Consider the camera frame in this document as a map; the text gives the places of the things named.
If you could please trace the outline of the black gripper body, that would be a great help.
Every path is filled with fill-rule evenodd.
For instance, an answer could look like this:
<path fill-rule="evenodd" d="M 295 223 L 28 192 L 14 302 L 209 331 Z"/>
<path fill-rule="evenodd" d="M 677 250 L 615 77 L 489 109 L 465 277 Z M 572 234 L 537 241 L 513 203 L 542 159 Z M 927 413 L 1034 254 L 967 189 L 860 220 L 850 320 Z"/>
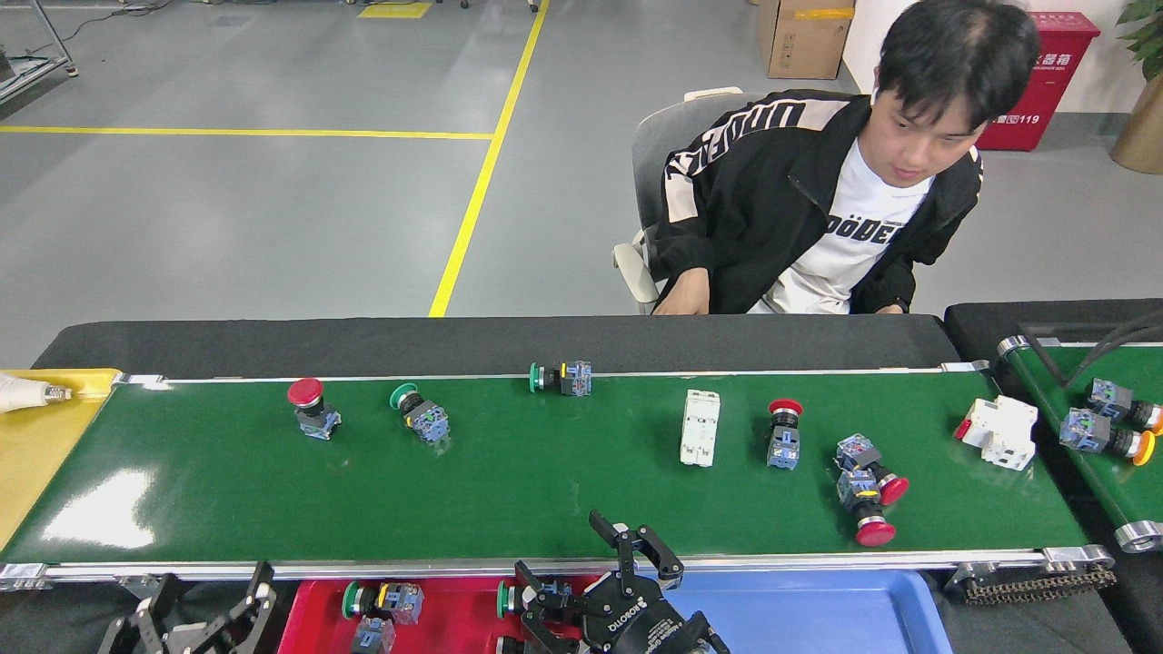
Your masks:
<path fill-rule="evenodd" d="M 665 599 L 656 580 L 635 576 L 632 593 L 619 574 L 602 575 L 584 591 L 582 613 L 586 653 L 727 653 L 728 647 L 705 614 L 683 617 Z"/>

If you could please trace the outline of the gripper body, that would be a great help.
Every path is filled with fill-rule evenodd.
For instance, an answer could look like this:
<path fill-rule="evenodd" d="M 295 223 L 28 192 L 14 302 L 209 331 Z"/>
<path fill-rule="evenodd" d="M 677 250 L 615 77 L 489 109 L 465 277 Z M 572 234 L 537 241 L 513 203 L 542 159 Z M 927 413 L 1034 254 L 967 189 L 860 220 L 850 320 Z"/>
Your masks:
<path fill-rule="evenodd" d="M 174 625 L 164 637 L 166 653 L 224 653 L 221 620 Z"/>

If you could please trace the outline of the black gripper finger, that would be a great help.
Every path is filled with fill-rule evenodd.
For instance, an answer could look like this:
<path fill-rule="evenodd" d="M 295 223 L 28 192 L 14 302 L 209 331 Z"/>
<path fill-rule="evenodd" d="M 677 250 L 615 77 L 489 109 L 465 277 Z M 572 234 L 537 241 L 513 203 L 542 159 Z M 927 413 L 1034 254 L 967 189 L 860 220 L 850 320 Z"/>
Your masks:
<path fill-rule="evenodd" d="M 582 625 L 579 607 L 585 597 L 573 591 L 568 577 L 541 580 L 523 561 L 514 566 L 518 583 L 512 588 L 512 613 L 526 633 L 529 653 L 590 653 L 590 645 L 577 637 Z"/>
<path fill-rule="evenodd" d="M 602 541 L 616 550 L 619 560 L 616 580 L 620 591 L 632 591 L 634 588 L 632 580 L 636 577 L 634 573 L 635 553 L 642 553 L 656 568 L 663 590 L 677 589 L 682 585 L 682 576 L 684 576 L 682 560 L 677 559 L 673 550 L 670 550 L 651 526 L 642 525 L 638 529 L 628 529 L 625 525 L 618 527 L 602 517 L 598 510 L 590 510 L 588 523 L 602 538 Z"/>
<path fill-rule="evenodd" d="M 164 619 L 183 596 L 183 581 L 172 574 L 159 577 L 124 577 L 129 590 L 147 591 L 138 605 L 124 618 L 114 619 L 105 630 L 98 653 L 134 653 L 138 645 L 144 653 L 170 653 Z"/>
<path fill-rule="evenodd" d="M 274 653 L 277 591 L 273 567 L 261 561 L 238 600 L 224 614 L 195 632 L 195 653 Z"/>

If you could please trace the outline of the person's right hand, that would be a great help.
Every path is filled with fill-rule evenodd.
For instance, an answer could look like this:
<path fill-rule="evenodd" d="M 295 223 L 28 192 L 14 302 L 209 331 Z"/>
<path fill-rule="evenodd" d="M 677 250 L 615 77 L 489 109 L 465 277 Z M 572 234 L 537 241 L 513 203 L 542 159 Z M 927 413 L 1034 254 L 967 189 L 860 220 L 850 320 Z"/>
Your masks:
<path fill-rule="evenodd" d="M 709 315 L 709 270 L 698 266 L 678 273 L 652 315 Z"/>

